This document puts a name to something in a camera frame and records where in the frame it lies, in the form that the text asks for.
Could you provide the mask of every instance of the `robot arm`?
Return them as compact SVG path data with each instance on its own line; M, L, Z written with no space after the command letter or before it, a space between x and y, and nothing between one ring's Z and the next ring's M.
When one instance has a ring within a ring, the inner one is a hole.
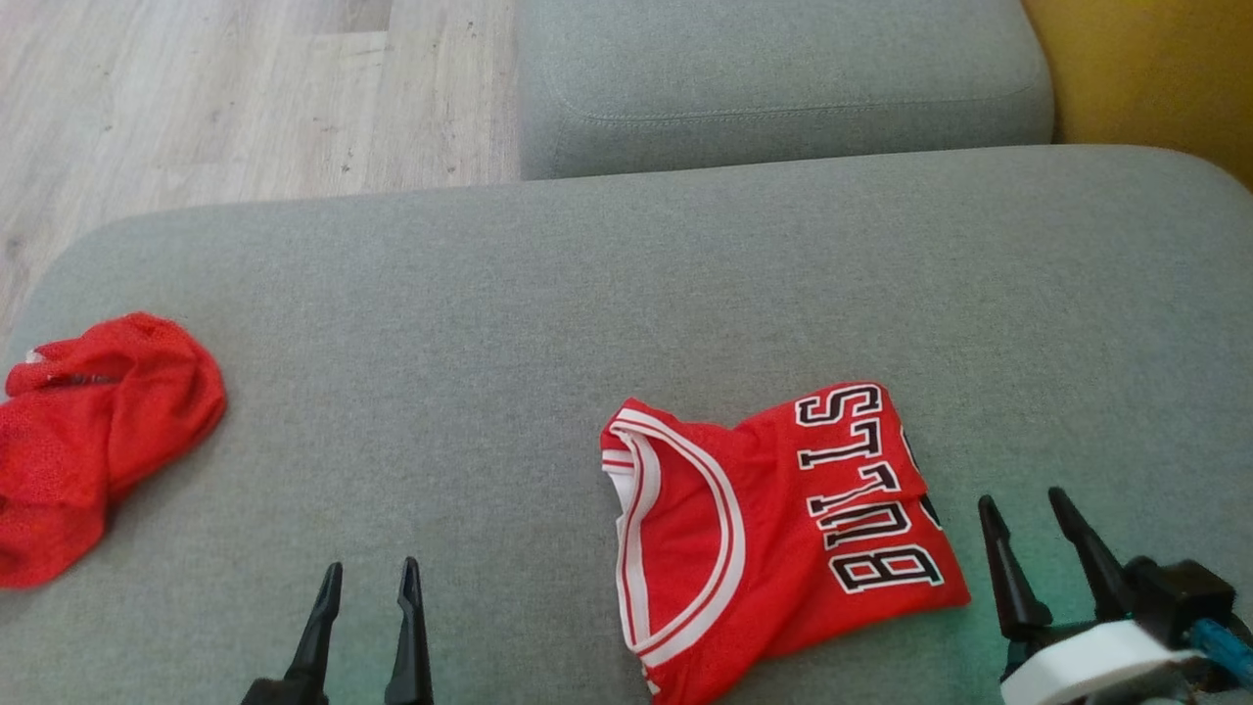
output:
M1075 546L1095 600L1094 619L1053 625L1010 548L991 497L979 501L1001 635L1010 641L1006 705L1121 705L1197 691L1253 690L1253 636L1232 614L1235 591L1195 561L1119 565L1061 488L1049 501Z
M331 625L340 615L340 590L343 566L332 563L322 579L304 634L296 647L296 656L282 680L253 681L241 705L328 705L322 686L326 681L327 656L331 651ZM431 705L431 665L426 645L426 619L422 610L422 580L417 561L405 560L401 572L400 644L392 680L383 691L385 705Z

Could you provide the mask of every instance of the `wooden floor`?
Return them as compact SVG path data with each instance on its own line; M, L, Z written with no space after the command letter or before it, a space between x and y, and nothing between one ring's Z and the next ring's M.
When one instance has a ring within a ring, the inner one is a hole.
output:
M517 178L514 0L0 0L0 348L117 218Z

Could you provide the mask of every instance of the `gray sofa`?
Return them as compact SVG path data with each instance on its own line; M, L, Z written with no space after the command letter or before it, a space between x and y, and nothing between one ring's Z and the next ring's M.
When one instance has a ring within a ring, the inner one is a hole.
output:
M1019 0L526 0L523 175L1049 142Z
M743 5L741 20L767 21ZM813 26L801 20L822 4L787 5L808 8L794 20ZM1048 83L1032 78L1039 49L1016 5L962 0L972 14L946 21L971 39L950 41L959 59L932 73L930 51L947 44L926 44L911 14L930 4L827 5L873 5L870 16L912 38L880 44L913 60L875 74L840 64L862 31L802 41L797 55L826 61L796 74L818 84L817 100L842 101L823 93L821 66L863 76L881 106L911 90L975 91L875 114L621 131L574 129L531 103L530 175L1048 139ZM561 31L623 53L652 46L645 63L679 61L687 83L660 81L642 114L693 96L787 104L774 91L803 89L768 80L792 64L724 75L680 50L723 41L712 29L683 44L658 33L687 31L687 19L621 15L654 5L579 6L529 4L524 56L556 50L556 29L534 24L554 8L569 10L550 15L571 23ZM619 19L635 29L596 29ZM762 41L746 55L786 46ZM975 65L986 68L976 79L950 75ZM702 95L693 75L751 90ZM588 105L611 106L580 85ZM979 94L1009 103L969 100ZM545 143L553 124L565 126ZM601 426L628 397L734 425L850 379L891 391L974 601L759 664L725 702L995 704L1005 642L982 493L1060 621L1091 605L1045 501L1053 485L1120 558L1193 557L1253 585L1242 552L1253 543L1250 272L1253 195L1210 164L1133 147L807 159L114 223L39 283L4 369L40 342L148 309L213 352L231 408L128 501L91 555L44 589L0 594L0 704L238 701L286 666L332 561L346 575L327 694L378 701L406 555L422 563L437 702L645 702L619 625L620 508L599 468ZM1253 616L1248 602L1238 611Z

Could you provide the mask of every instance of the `blue cable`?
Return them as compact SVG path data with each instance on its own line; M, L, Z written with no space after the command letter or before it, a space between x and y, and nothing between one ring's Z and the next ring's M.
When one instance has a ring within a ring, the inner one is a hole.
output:
M1244 690L1253 691L1253 649L1214 620L1192 626L1192 646L1207 659L1230 671Z

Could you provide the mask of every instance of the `yellow wall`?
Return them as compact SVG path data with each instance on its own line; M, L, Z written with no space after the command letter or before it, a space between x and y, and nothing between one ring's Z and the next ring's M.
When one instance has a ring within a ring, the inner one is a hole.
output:
M1024 0L1059 142L1169 147L1253 188L1253 0Z

